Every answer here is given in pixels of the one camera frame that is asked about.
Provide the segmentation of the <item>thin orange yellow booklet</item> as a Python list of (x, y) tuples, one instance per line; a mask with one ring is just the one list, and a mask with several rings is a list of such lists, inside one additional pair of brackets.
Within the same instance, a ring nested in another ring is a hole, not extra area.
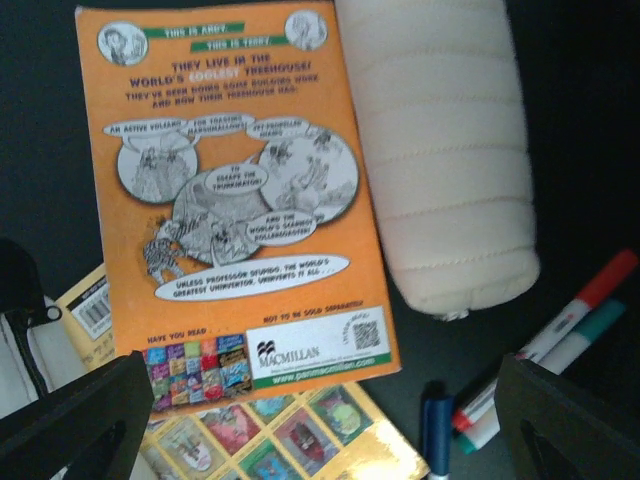
[(232, 403), (250, 383), (240, 335), (143, 353), (154, 408), (145, 479), (423, 479), (429, 467), (356, 383)]

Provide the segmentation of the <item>red cap marker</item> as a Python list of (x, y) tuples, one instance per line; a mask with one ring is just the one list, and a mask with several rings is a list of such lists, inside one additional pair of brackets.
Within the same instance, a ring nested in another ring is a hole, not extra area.
[[(631, 249), (617, 253), (589, 280), (576, 296), (527, 344), (516, 352), (518, 359), (540, 361), (589, 312), (599, 306), (639, 265), (638, 255)], [(452, 426), (464, 432), (494, 405), (497, 377), (470, 401), (459, 407), (452, 418)]]

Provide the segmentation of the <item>green cap marker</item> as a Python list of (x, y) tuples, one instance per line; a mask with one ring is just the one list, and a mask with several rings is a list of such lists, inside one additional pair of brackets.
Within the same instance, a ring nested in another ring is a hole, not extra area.
[[(554, 374), (562, 373), (602, 336), (626, 311), (622, 302), (609, 299), (589, 313), (537, 364)], [(482, 448), (500, 431), (496, 407), (492, 406), (455, 442), (469, 454)]]

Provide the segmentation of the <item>blue cap marker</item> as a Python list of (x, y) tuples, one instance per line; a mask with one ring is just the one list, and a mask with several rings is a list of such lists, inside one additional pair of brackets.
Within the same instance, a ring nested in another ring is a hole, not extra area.
[(427, 384), (422, 405), (421, 453), (425, 458), (428, 479), (450, 478), (453, 397), (441, 381)]

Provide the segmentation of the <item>cream fabric pencil case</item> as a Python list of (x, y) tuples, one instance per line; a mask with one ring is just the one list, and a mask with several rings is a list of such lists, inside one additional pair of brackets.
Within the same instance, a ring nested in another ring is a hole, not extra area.
[(386, 263), (446, 321), (537, 280), (515, 48), (502, 1), (339, 1), (339, 29)]

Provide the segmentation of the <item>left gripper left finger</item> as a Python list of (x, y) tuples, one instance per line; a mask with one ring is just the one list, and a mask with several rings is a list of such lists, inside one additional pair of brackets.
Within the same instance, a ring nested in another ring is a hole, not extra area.
[(117, 357), (1, 420), (1, 477), (128, 479), (152, 402), (142, 353)]

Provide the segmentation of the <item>orange thick book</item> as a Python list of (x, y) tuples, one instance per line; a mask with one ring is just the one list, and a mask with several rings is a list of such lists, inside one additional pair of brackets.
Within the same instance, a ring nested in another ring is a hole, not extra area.
[(153, 416), (397, 372), (334, 3), (75, 21), (115, 351)]

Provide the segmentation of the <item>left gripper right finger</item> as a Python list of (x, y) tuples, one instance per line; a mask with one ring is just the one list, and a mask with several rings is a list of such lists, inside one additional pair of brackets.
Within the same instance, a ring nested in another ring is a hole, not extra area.
[(639, 477), (639, 419), (529, 360), (504, 357), (495, 406), (518, 479)]

